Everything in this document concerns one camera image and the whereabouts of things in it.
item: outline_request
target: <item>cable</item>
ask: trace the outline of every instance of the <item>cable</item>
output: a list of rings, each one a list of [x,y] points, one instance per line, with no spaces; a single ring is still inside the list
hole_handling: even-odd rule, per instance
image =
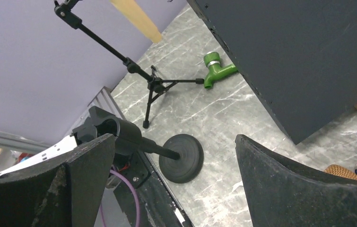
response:
[[[136,209],[136,213],[137,213],[136,220],[135,220],[135,227],[139,227],[139,221],[140,221],[139,199],[138,199],[138,195],[137,195],[137,192],[135,191],[134,186],[132,186],[132,184],[130,183],[130,181],[128,181],[127,178],[125,178],[123,175],[119,174],[118,172],[111,169],[110,173],[117,176],[118,178],[120,178],[120,180],[124,181],[124,183],[130,188],[132,195],[134,196],[135,209]],[[100,203],[100,215],[102,216],[103,226],[106,227],[106,222],[104,221],[104,216],[103,216],[102,203]]]

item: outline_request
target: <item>lavender wall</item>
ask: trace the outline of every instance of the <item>lavender wall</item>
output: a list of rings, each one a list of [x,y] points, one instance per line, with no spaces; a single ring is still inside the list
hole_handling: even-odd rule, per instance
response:
[[[137,3],[163,31],[186,1]],[[60,140],[97,92],[126,74],[117,58],[53,8],[52,0],[0,0],[0,131],[46,143]],[[151,45],[108,0],[80,1],[73,12],[133,60]]]

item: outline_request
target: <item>round black base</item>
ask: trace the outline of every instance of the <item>round black base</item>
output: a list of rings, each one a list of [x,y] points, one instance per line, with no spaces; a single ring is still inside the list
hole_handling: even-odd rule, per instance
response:
[[[144,129],[149,128],[149,121],[143,121],[142,127],[143,127]]]
[[[187,134],[175,135],[163,147],[180,154],[178,160],[159,156],[160,170],[167,180],[187,183],[199,174],[203,166],[203,149],[195,137]]]

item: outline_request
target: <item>marble tabletop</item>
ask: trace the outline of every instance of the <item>marble tabletop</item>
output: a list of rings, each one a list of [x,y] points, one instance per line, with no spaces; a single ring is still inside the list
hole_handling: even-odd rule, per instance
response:
[[[204,78],[203,56],[220,53],[231,63],[213,35],[186,6],[138,64],[150,72],[155,65],[164,79]],[[286,157],[324,170],[339,164],[352,169],[357,162],[357,111],[343,114],[314,135],[294,145],[275,125],[240,74],[216,82],[213,89],[178,84],[152,105],[151,125],[142,128],[148,100],[147,83],[128,74],[112,92],[125,117],[159,145],[187,133],[202,144],[205,159],[199,176],[186,184],[169,182],[173,193],[197,227],[251,227],[235,156],[235,137],[244,134]],[[158,164],[157,155],[151,155]]]

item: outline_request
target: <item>white strip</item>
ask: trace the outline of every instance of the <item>white strip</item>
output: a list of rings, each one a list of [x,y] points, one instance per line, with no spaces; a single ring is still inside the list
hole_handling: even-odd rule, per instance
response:
[[[16,164],[15,166],[1,171],[0,176],[49,160],[53,157],[72,151],[75,147],[77,147],[75,138],[73,136],[68,135],[64,137],[60,142],[40,152],[39,154],[36,154],[28,158],[27,160]]]
[[[183,215],[181,214],[181,212],[180,212],[180,210],[178,208],[175,208],[174,213],[177,216],[177,218],[178,218],[178,220],[180,221],[181,224],[185,222],[185,219],[184,219]]]

